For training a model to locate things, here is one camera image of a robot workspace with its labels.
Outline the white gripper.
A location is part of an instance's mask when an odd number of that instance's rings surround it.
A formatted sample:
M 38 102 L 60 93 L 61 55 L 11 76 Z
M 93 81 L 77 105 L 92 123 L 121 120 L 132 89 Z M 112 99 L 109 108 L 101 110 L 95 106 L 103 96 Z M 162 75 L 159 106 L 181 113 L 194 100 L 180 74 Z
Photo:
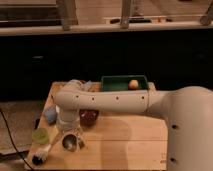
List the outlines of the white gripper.
M 56 120 L 56 126 L 60 132 L 76 131 L 80 128 L 80 117 L 75 115 L 65 120 L 62 115 L 59 114 Z

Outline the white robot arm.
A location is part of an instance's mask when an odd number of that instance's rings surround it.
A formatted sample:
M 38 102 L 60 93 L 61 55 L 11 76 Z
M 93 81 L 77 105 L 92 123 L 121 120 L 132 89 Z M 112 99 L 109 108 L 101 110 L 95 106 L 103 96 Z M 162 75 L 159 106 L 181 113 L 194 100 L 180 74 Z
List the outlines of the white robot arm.
M 173 91 L 88 92 L 71 80 L 55 95 L 60 113 L 93 109 L 134 113 L 165 120 L 167 171 L 213 171 L 213 91 L 188 86 Z

